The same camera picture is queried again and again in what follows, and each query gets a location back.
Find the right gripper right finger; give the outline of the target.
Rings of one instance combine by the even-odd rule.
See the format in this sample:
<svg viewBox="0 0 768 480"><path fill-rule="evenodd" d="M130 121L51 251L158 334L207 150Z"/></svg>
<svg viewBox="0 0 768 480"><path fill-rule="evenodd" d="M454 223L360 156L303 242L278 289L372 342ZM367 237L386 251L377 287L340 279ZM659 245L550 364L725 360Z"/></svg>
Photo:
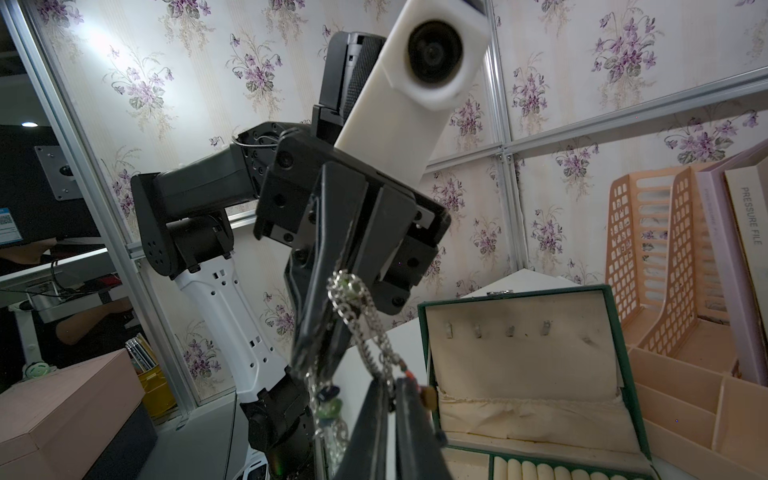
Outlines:
<svg viewBox="0 0 768 480"><path fill-rule="evenodd" d="M407 377L396 380L395 404L396 478L450 480L451 474L415 380Z"/></svg>

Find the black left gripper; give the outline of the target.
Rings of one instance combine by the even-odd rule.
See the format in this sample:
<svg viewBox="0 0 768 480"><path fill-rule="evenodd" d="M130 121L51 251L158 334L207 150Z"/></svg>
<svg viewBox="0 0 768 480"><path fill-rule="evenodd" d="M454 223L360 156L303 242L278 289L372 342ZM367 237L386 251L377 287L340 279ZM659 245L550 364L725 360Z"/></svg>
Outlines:
<svg viewBox="0 0 768 480"><path fill-rule="evenodd" d="M331 378L351 332L327 285L345 269L376 307L400 312L451 224L446 207L299 128L253 149L258 190L254 235L291 249L284 278L300 322L291 365Z"/></svg>

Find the green jewelry box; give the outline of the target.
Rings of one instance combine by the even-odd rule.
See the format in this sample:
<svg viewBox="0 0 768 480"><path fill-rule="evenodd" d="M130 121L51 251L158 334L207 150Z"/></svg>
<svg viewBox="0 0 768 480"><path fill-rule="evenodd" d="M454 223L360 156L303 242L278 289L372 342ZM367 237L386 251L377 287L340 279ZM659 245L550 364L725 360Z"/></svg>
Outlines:
<svg viewBox="0 0 768 480"><path fill-rule="evenodd" d="M654 479L606 285L419 308L432 414L455 479Z"/></svg>

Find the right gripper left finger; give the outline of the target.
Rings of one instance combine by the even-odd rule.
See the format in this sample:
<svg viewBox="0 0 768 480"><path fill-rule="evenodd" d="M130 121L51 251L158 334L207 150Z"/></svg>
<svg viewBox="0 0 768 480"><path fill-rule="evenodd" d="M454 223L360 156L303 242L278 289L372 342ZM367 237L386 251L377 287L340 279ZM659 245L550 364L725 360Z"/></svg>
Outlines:
<svg viewBox="0 0 768 480"><path fill-rule="evenodd" d="M393 402L390 388L372 379L346 447L336 480L384 480L387 474L389 417Z"/></svg>

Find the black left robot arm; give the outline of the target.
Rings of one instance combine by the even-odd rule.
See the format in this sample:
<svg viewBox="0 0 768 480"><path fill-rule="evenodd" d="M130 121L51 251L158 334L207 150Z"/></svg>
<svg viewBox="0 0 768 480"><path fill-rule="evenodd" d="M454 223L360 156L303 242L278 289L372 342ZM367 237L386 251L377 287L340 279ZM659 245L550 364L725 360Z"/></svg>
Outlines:
<svg viewBox="0 0 768 480"><path fill-rule="evenodd" d="M468 59L445 24L388 37L341 32L329 48L310 125L265 122L227 149L131 182L144 254L197 305L231 369L250 447L273 479L320 479L320 408L349 344L385 342L380 314L400 312L435 259L447 209L419 179L446 121L431 105ZM226 210L257 204L254 235L291 250L295 311L283 361L239 282Z"/></svg>

